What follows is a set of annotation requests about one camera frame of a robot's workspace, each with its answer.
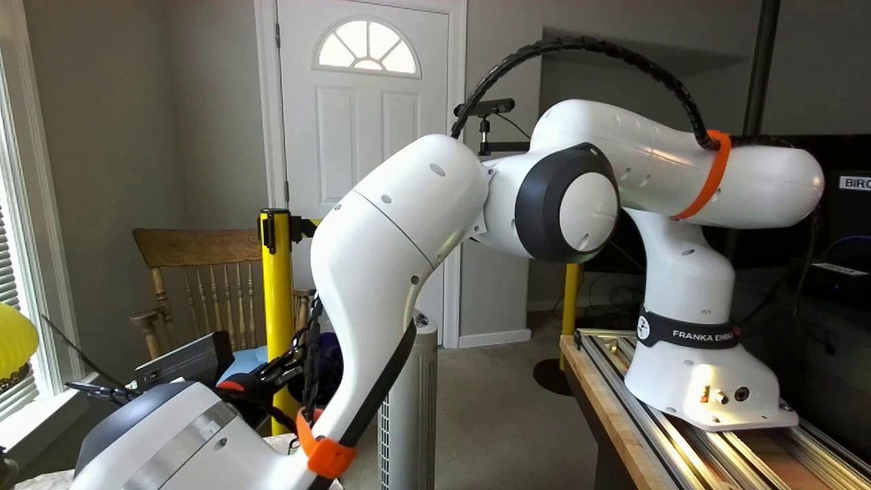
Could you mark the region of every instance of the window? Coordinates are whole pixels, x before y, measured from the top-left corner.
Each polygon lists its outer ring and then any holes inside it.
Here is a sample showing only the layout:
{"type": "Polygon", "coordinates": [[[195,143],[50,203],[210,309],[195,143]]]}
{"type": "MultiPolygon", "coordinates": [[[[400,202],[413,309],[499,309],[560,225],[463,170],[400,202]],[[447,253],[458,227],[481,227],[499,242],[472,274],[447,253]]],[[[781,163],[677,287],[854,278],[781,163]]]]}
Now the window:
{"type": "Polygon", "coordinates": [[[352,18],[333,29],[321,42],[318,65],[400,76],[416,74],[408,40],[397,29],[370,18],[352,18]]]}
{"type": "Polygon", "coordinates": [[[73,336],[73,312],[54,185],[47,159],[29,40],[23,2],[3,2],[0,16],[0,302],[14,304],[38,325],[29,372],[0,391],[0,445],[14,448],[42,428],[70,391],[67,365],[43,317],[73,336]]]}

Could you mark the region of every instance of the wooden chair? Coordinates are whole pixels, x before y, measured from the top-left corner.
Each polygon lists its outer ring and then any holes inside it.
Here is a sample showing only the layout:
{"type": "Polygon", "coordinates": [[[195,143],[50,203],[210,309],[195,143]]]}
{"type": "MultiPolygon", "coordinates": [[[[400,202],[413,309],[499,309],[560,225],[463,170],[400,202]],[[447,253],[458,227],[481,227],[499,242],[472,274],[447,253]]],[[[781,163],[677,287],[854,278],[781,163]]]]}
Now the wooden chair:
{"type": "Polygon", "coordinates": [[[156,306],[130,317],[150,357],[227,328],[232,349],[265,346],[255,227],[133,227],[156,306]]]}

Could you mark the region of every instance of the yellow post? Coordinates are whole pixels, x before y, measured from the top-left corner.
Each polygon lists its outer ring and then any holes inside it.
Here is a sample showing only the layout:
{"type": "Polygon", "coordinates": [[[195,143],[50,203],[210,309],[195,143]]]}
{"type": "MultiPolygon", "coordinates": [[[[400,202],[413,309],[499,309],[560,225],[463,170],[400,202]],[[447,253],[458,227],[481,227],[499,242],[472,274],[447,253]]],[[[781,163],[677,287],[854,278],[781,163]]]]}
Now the yellow post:
{"type": "Polygon", "coordinates": [[[560,334],[574,334],[574,320],[576,320],[576,287],[581,287],[583,268],[576,260],[566,263],[566,279],[563,279],[563,325],[560,334]]]}
{"type": "MultiPolygon", "coordinates": [[[[293,260],[291,260],[291,212],[265,208],[262,212],[262,268],[265,268],[265,320],[268,320],[268,358],[289,350],[293,339],[293,260]]],[[[297,411],[297,400],[280,389],[272,404],[284,413],[297,411]]],[[[280,422],[272,419],[272,436],[287,432],[280,422]]]]}

